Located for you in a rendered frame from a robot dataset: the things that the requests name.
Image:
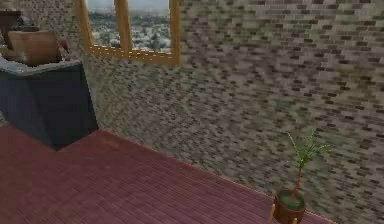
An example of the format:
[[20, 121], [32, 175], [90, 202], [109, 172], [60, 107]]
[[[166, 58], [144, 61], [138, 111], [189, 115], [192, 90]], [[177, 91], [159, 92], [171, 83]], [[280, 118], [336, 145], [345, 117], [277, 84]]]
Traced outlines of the wooden framed window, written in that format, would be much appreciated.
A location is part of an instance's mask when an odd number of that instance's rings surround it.
[[82, 46], [86, 54], [141, 61], [149, 64], [181, 65], [180, 0], [168, 0], [171, 48], [169, 53], [133, 48], [128, 0], [113, 0], [120, 35], [119, 48], [96, 45], [91, 34], [86, 0], [73, 0], [73, 3], [80, 28]]

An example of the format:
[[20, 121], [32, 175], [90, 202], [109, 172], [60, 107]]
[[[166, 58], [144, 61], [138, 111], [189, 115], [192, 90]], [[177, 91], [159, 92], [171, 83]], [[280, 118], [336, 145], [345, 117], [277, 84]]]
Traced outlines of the dark brown wooden block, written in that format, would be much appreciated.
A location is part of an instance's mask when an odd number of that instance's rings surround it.
[[21, 12], [19, 10], [0, 10], [0, 31], [8, 49], [13, 49], [8, 32], [20, 16]]

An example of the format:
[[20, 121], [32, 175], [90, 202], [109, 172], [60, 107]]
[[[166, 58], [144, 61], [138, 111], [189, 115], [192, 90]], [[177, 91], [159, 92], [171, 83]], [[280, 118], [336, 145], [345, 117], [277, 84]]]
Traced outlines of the green potted house plant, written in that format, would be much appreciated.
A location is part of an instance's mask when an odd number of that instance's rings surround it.
[[268, 220], [275, 219], [279, 224], [301, 224], [306, 211], [305, 197], [299, 193], [304, 167], [325, 153], [332, 152], [332, 146], [319, 142], [317, 131], [312, 129], [307, 136], [294, 137], [287, 133], [295, 152], [296, 179], [292, 189], [278, 190], [269, 213]]

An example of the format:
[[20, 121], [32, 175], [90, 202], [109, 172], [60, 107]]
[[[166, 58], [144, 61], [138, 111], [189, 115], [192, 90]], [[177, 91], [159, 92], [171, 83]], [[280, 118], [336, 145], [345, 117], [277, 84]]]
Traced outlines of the dark grey kettle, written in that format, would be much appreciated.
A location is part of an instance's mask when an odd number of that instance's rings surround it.
[[39, 26], [36, 25], [30, 18], [26, 16], [20, 16], [13, 25], [15, 31], [22, 32], [37, 32]]

